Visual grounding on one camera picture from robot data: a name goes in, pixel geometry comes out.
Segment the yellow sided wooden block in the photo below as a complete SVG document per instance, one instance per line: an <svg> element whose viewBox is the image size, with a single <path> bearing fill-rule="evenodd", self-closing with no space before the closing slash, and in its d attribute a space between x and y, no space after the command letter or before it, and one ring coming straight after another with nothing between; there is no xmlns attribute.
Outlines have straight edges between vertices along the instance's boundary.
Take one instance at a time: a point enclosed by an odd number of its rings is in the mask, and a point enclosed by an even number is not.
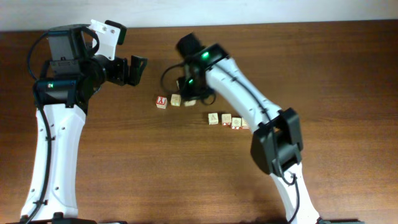
<svg viewBox="0 0 398 224"><path fill-rule="evenodd" d="M208 122L209 125L214 125L219 123L218 113L209 113L208 114Z"/></svg>

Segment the red X wooden block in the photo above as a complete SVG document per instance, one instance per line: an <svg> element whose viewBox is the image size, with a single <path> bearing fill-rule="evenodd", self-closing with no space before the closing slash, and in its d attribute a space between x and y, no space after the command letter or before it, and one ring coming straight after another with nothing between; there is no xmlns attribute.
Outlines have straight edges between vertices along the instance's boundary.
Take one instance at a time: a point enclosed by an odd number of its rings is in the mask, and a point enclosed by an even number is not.
<svg viewBox="0 0 398 224"><path fill-rule="evenodd" d="M222 114L221 115L221 123L223 126L230 126L232 122L231 114Z"/></svg>

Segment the red bottom wooden block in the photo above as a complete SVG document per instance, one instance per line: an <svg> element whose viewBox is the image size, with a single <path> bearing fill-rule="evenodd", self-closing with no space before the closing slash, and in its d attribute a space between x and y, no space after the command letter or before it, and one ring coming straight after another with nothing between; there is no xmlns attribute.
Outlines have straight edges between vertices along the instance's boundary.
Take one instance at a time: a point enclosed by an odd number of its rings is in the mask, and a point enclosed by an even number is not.
<svg viewBox="0 0 398 224"><path fill-rule="evenodd" d="M231 129L241 129L242 119L241 118L231 118Z"/></svg>

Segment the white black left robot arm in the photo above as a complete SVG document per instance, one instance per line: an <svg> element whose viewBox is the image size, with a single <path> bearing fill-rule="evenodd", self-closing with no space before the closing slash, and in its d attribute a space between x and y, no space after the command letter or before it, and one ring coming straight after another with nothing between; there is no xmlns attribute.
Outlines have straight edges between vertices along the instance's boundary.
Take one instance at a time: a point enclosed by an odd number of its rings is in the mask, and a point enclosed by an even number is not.
<svg viewBox="0 0 398 224"><path fill-rule="evenodd" d="M114 21L91 21L43 34L51 57L32 87L37 109L37 149L21 223L80 223L76 164L88 103L105 82L136 86L144 57L119 58L127 29Z"/></svg>

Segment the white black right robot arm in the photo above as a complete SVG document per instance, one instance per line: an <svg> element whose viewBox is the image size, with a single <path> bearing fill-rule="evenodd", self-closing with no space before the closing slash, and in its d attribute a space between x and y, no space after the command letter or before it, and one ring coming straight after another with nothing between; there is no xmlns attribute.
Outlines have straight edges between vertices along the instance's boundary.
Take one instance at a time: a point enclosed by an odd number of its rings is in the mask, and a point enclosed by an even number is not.
<svg viewBox="0 0 398 224"><path fill-rule="evenodd" d="M185 76L178 80L181 97L205 100L219 93L247 122L252 132L252 159L274 181L287 222L321 223L303 179L298 114L268 100L221 45L205 47L194 34L188 34L177 42L176 49L185 69Z"/></svg>

